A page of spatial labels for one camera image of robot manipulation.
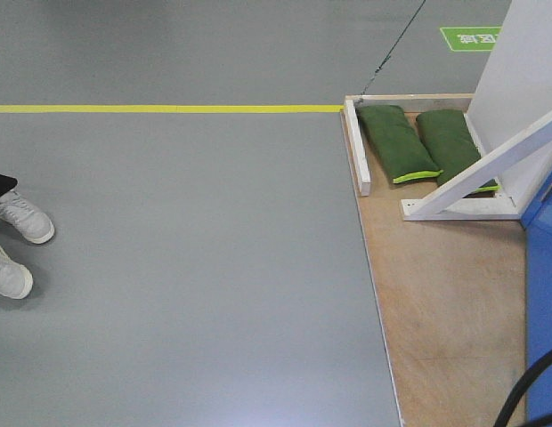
yellow floor line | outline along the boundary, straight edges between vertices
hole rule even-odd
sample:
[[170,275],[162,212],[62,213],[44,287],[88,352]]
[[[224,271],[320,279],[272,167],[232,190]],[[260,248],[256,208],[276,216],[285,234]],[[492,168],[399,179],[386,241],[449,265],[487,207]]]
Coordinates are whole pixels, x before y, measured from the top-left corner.
[[343,105],[0,105],[0,113],[337,113]]

green floor sign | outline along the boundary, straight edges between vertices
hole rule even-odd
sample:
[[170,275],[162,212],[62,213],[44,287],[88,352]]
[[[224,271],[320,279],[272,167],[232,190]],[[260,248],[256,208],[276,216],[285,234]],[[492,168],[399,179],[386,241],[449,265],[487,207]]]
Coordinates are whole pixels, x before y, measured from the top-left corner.
[[501,27],[442,27],[453,52],[489,52],[498,40]]

white panel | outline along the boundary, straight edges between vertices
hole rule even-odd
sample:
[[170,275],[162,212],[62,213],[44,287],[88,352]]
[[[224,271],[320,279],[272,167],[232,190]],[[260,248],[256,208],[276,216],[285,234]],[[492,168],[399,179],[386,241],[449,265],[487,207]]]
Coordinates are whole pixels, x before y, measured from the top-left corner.
[[[552,0],[514,0],[468,110],[490,152],[552,109]],[[552,168],[552,143],[501,176],[524,209]]]

sneaker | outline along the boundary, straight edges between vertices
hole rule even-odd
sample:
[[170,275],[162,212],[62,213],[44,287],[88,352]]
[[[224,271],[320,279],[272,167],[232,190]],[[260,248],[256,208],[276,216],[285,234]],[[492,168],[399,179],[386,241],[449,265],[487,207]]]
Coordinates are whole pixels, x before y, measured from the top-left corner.
[[0,246],[0,294],[15,300],[28,295],[33,277],[27,267],[11,261]]
[[54,235],[53,222],[46,213],[13,189],[0,197],[0,218],[32,243],[47,242]]

wooden base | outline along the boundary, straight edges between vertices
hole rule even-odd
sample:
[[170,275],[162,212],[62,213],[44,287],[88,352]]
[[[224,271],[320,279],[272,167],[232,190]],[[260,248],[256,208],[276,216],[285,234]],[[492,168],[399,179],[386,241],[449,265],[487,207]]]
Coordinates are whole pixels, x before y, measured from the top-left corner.
[[[395,104],[406,113],[419,113],[429,109],[461,109],[465,113],[472,95],[379,95],[345,97],[345,137],[349,140],[355,164],[356,183],[362,196],[370,193],[370,172],[363,148],[363,136],[355,109],[360,106]],[[552,141],[552,110],[490,153],[483,152],[475,126],[467,117],[470,133],[483,157],[452,180],[422,199],[402,201],[402,213],[407,221],[426,220],[519,220],[524,206],[516,206],[507,189],[494,198],[464,199],[480,185],[526,158]]]

